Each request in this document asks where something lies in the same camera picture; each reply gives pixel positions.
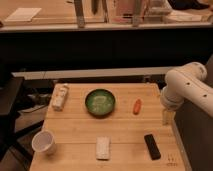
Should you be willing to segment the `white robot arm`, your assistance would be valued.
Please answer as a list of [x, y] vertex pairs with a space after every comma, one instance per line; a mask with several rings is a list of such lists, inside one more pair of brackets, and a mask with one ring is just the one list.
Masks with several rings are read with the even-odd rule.
[[185, 99], [213, 118], [213, 88], [204, 83], [206, 78], [207, 69], [199, 62], [174, 67], [166, 73], [166, 86], [160, 92], [160, 101], [164, 106], [163, 125], [171, 124]]

